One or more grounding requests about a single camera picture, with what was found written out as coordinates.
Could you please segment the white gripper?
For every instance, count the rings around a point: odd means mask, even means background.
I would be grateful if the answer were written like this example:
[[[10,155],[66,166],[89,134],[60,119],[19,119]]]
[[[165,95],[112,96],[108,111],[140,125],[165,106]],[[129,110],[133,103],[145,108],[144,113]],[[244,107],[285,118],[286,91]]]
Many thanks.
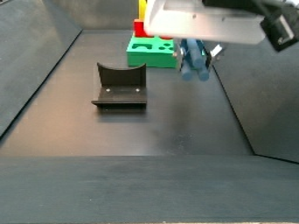
[[[258,25],[261,20],[261,16],[242,10],[206,7],[200,0],[146,0],[144,30],[149,35],[176,38],[172,56],[176,68],[181,70],[181,39],[254,45],[265,38]],[[209,50],[205,60],[208,70],[222,52],[222,44]]]

